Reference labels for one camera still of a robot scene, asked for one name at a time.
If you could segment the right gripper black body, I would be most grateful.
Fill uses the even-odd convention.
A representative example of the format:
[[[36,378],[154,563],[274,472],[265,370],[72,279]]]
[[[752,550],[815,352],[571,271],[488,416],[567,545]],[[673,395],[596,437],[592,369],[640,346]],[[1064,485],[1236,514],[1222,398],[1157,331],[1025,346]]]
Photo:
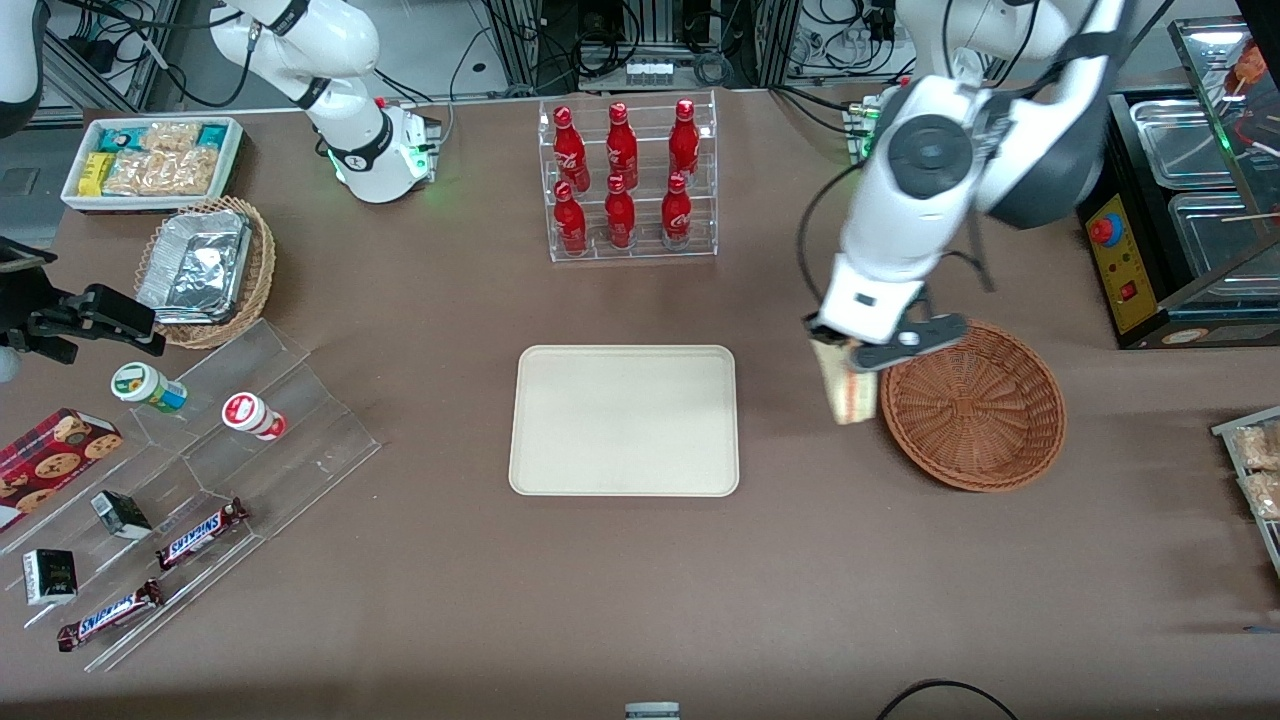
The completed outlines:
[[[33,318],[52,310],[70,296],[52,286],[45,266],[58,255],[10,238],[1,240],[1,345],[14,354],[29,354],[28,337],[44,336],[32,329]],[[55,332],[50,336],[59,336]]]

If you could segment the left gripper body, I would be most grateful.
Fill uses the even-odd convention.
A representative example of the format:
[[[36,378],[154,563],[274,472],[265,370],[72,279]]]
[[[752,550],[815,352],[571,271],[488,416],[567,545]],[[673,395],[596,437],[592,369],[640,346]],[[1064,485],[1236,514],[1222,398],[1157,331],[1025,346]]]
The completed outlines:
[[[929,272],[929,260],[884,274],[861,269],[847,254],[837,254],[817,323],[863,343],[886,345]]]

